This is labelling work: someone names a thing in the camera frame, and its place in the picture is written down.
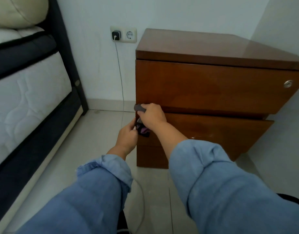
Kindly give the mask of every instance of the wooden nightstand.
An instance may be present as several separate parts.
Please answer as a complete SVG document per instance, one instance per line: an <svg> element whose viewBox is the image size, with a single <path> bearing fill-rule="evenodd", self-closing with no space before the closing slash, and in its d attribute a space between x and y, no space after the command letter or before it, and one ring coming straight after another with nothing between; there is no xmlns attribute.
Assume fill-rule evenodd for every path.
<svg viewBox="0 0 299 234"><path fill-rule="evenodd" d="M146 29L136 49L136 103L161 105L190 139L247 152L299 89L299 56L235 35ZM156 135L139 136L137 166L168 168Z"/></svg>

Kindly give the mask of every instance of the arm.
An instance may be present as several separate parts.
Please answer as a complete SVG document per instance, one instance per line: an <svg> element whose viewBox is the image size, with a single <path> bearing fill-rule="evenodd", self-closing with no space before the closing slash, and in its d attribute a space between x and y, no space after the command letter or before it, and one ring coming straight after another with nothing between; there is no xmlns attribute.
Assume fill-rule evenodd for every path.
<svg viewBox="0 0 299 234"><path fill-rule="evenodd" d="M142 105L169 159L171 177L200 233L299 233L299 205L281 199L238 168L218 144L187 140L167 125L160 106Z"/></svg>
<svg viewBox="0 0 299 234"><path fill-rule="evenodd" d="M119 212L131 191L132 176L125 158L137 142L134 121L120 130L107 155L80 166L77 181L17 233L116 233Z"/></svg>

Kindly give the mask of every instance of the drawer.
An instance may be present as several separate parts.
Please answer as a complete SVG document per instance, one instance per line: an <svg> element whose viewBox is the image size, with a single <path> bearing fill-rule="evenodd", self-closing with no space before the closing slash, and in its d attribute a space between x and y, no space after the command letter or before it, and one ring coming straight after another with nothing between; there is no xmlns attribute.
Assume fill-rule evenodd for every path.
<svg viewBox="0 0 299 234"><path fill-rule="evenodd" d="M298 89L299 71L136 60L137 103L166 112L276 114Z"/></svg>
<svg viewBox="0 0 299 234"><path fill-rule="evenodd" d="M232 161L251 146L273 124L268 120L250 120L214 116L196 116L166 113L167 122L189 139L206 140L220 144ZM139 136L137 164L142 167L167 168L161 144L151 132L150 137Z"/></svg>

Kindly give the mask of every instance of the beige pillow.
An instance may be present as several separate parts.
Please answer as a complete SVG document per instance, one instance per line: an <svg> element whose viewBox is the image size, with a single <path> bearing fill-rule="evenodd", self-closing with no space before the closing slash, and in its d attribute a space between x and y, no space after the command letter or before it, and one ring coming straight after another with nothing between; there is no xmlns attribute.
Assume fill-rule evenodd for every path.
<svg viewBox="0 0 299 234"><path fill-rule="evenodd" d="M42 22L48 0L0 0L0 28L21 29Z"/></svg>

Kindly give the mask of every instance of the white cable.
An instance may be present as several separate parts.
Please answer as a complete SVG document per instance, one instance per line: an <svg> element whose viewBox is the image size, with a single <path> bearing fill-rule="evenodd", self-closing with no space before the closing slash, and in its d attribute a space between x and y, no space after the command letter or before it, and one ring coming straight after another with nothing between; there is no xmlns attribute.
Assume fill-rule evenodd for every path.
<svg viewBox="0 0 299 234"><path fill-rule="evenodd" d="M118 56L118 50L117 50L117 44L116 44L116 42L115 42L115 47L116 47L117 60L118 60L118 66L119 66L120 81L121 81L121 92L122 92L122 101L123 101L123 105L122 105L122 118L121 118L121 128L122 128L122 122L123 122L123 120L124 120L124 87L123 87L123 85L122 85L122 76L121 76L120 63L119 63L119 56ZM136 229L136 231L135 231L135 233L134 233L134 234L137 234L137 232L139 231L139 229L140 229L140 227L141 227L141 225L142 225L142 223L143 223L143 221L144 221L144 218L145 218L145 197L144 197L144 191L143 191L143 188L142 188L140 182L139 182L137 179L135 179L135 178L133 178L133 179L136 181L136 183L139 185L139 187L140 187L140 189L141 189L141 192L142 192L142 201L143 201L143 214L142 214L142 219L141 219L141 222L140 222L140 224L138 225L138 227L137 227L137 229Z"/></svg>

